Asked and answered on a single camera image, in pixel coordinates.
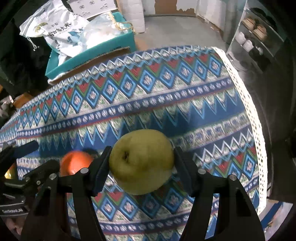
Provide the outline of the person's left hand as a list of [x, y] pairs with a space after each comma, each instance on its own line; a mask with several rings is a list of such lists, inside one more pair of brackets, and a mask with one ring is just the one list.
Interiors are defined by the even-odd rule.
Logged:
[[25, 220], [26, 218], [24, 216], [18, 216], [16, 218], [8, 217], [6, 219], [6, 226], [11, 232], [15, 232], [18, 235], [21, 235]]

